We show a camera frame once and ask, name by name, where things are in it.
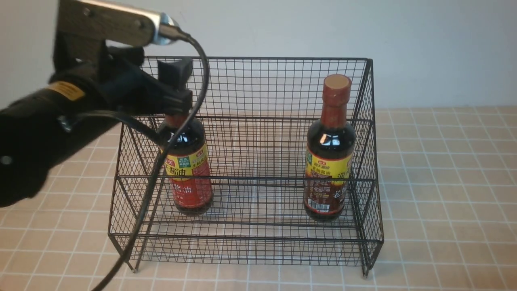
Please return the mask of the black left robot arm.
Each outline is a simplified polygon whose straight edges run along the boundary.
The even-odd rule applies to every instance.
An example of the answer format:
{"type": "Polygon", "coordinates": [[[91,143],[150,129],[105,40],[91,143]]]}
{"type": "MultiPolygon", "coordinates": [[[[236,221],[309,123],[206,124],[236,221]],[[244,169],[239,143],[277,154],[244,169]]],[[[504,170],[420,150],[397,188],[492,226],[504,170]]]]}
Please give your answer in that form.
{"type": "Polygon", "coordinates": [[[54,40],[49,84],[1,110],[1,207],[33,198],[52,168],[132,116],[188,114],[191,60],[142,71],[150,34],[66,32],[54,40]]]}

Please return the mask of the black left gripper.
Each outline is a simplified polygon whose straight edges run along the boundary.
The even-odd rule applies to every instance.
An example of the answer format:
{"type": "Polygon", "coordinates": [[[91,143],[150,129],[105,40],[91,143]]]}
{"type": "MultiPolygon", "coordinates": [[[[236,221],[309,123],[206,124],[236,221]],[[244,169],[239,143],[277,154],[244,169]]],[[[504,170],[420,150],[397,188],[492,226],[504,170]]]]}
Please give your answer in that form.
{"type": "MultiPolygon", "coordinates": [[[[48,115],[71,117],[91,110],[134,107],[147,89],[143,48],[153,31],[57,31],[55,72],[48,85],[48,115]]],[[[189,114],[192,59],[158,62],[156,114],[189,114]]]]}

